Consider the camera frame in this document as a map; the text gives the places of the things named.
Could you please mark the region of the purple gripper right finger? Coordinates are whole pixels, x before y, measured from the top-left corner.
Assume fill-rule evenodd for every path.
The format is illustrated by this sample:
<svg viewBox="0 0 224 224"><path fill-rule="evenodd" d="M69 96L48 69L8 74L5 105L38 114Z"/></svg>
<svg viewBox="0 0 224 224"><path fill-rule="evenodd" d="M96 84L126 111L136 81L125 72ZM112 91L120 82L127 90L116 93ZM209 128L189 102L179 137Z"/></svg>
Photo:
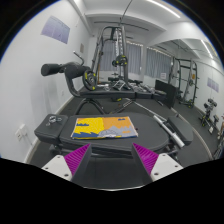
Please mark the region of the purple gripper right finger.
<svg viewBox="0 0 224 224"><path fill-rule="evenodd" d="M182 169L182 166L167 153L157 154L136 143L131 150L144 183L154 182Z"/></svg>

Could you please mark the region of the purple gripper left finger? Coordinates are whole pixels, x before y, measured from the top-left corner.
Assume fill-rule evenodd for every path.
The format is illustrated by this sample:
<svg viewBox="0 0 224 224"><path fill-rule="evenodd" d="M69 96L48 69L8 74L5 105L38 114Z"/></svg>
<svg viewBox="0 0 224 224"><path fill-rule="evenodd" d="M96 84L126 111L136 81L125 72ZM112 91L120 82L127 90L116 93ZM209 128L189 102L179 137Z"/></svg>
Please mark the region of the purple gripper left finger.
<svg viewBox="0 0 224 224"><path fill-rule="evenodd" d="M56 155L42 169L65 180L77 182L83 176L91 154L92 147L86 144L66 156Z"/></svg>

